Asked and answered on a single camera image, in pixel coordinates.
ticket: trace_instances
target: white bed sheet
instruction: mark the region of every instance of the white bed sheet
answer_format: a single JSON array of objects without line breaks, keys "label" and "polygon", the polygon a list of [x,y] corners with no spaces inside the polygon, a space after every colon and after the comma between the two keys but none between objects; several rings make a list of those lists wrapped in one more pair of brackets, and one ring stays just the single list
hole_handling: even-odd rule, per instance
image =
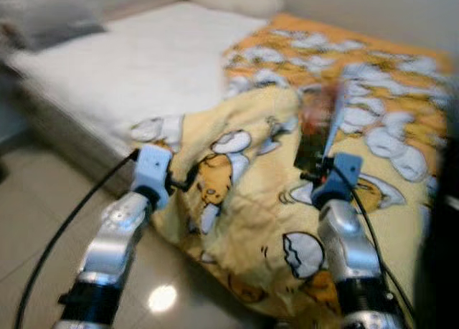
[{"label": "white bed sheet", "polygon": [[132,124],[218,104],[221,53],[264,24],[180,2],[111,22],[106,33],[20,52],[11,65],[43,100],[125,155]]}]

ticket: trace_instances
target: blanket print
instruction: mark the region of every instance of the blanket print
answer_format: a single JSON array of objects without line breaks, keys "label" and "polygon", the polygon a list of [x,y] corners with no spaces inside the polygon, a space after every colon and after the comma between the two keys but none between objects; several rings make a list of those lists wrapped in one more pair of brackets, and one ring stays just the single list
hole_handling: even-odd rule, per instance
[{"label": "blanket print", "polygon": [[410,227],[382,245],[387,263],[412,275],[428,218],[425,186],[435,190],[445,145],[450,63],[439,52],[281,14],[228,49],[222,67],[227,101],[132,127],[136,145],[175,153],[174,177],[196,170],[190,189],[176,191],[154,224],[252,309],[282,318],[307,311],[321,328],[335,328],[340,310],[313,187],[293,167],[298,109],[324,80],[344,84],[332,152],[364,158],[356,191],[376,231]]}]

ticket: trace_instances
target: crumpled blanket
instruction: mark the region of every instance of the crumpled blanket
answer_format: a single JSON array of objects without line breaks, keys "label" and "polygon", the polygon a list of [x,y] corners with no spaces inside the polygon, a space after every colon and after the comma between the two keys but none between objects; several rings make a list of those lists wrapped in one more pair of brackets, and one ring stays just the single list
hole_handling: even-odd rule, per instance
[{"label": "crumpled blanket", "polygon": [[312,184],[293,161],[300,105],[322,80],[340,80],[346,108],[332,153],[363,157],[357,192],[411,296],[445,142],[446,56],[284,14],[224,56],[228,101],[132,127],[136,145],[174,152],[174,178],[193,176],[153,217],[158,231],[252,309],[338,326]]}]

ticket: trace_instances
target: gray pillow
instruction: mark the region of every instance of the gray pillow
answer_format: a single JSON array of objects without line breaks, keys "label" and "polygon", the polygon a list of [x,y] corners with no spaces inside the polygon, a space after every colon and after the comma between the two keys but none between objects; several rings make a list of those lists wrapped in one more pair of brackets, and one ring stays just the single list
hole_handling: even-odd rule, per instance
[{"label": "gray pillow", "polygon": [[2,27],[32,51],[104,32],[92,0],[0,0]]}]

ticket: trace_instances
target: black cable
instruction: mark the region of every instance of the black cable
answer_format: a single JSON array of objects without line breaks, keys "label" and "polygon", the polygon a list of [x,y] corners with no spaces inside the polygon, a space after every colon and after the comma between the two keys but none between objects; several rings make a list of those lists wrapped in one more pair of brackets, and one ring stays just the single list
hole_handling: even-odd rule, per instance
[{"label": "black cable", "polygon": [[118,163],[113,169],[111,169],[92,189],[86,194],[86,196],[80,201],[80,203],[73,209],[73,211],[69,214],[66,220],[62,223],[60,228],[57,230],[53,238],[49,241],[46,248],[42,253],[42,256],[38,260],[37,264],[33,272],[30,275],[29,280],[27,281],[26,287],[22,293],[21,302],[19,303],[19,307],[16,314],[16,321],[14,322],[14,329],[20,329],[22,326],[22,321],[24,319],[24,312],[27,306],[27,302],[29,301],[30,294],[32,293],[32,288],[34,287],[34,283],[38,278],[38,275],[43,268],[44,263],[46,262],[49,254],[52,251],[52,248],[55,246],[57,240],[62,236],[66,228],[70,225],[73,219],[77,216],[78,212],[81,210],[84,205],[91,199],[96,191],[98,191],[107,180],[112,177],[118,170],[120,170],[129,160],[134,159],[136,160],[138,156],[138,150],[134,150],[129,156],[124,158],[120,163]]},{"label": "black cable", "polygon": [[378,255],[378,260],[379,260],[379,268],[381,269],[382,273],[382,279],[383,282],[385,283],[385,286],[388,288],[387,285],[387,280],[385,278],[385,274],[389,275],[389,278],[391,281],[394,283],[395,288],[397,288],[398,293],[402,297],[403,303],[407,307],[408,312],[410,313],[411,318],[414,320],[415,319],[415,310],[413,309],[413,306],[411,305],[410,300],[408,299],[408,296],[404,292],[402,286],[398,282],[397,278],[395,277],[394,273],[390,270],[390,268],[387,266],[387,264],[384,263],[384,260],[382,259],[382,253],[381,253],[381,248],[379,247],[379,243],[376,237],[376,233],[374,232],[374,228],[372,225],[372,222],[370,221],[370,218],[368,217],[368,214],[364,208],[364,205],[362,204],[359,196],[357,195],[357,192],[354,190],[354,187],[351,185],[347,177],[343,174],[339,168],[336,166],[333,166],[333,169],[336,171],[336,173],[339,175],[339,177],[343,180],[343,182],[346,184],[348,189],[351,191],[352,196],[356,200],[357,206],[359,206],[360,212],[362,216],[364,217],[365,223],[368,227],[368,230],[370,231],[370,235],[372,236],[372,241],[374,245],[374,249],[376,250],[376,253]]}]

